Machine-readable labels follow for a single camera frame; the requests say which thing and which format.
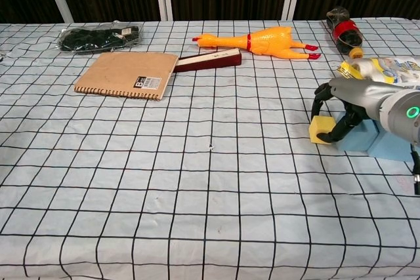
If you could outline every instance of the yellow foam block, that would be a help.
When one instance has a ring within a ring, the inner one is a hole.
[[[331,116],[314,116],[309,125],[309,137],[313,144],[329,144],[320,140],[316,135],[320,132],[330,132],[335,126],[335,119]]]

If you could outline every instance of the yellow rubber chicken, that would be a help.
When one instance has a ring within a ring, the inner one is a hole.
[[[278,26],[238,37],[216,37],[202,34],[192,39],[200,47],[238,47],[257,55],[271,55],[283,59],[318,59],[321,54],[294,52],[290,48],[316,50],[317,46],[294,42],[291,27]]]

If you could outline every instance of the brown notebook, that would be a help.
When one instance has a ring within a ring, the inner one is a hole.
[[[161,100],[177,62],[177,55],[162,52],[103,52],[74,91]]]

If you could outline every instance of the blue box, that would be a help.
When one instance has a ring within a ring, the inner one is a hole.
[[[367,150],[369,156],[394,161],[413,161],[410,143],[407,140],[387,132],[380,123],[376,123],[376,127],[379,134]]]
[[[337,122],[344,116],[340,113]],[[340,151],[367,151],[378,136],[376,124],[371,119],[363,120],[335,145]]]

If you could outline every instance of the plastic bottle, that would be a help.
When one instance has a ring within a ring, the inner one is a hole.
[[[362,34],[345,8],[335,7],[327,12],[327,25],[341,54],[350,58],[363,57]]]

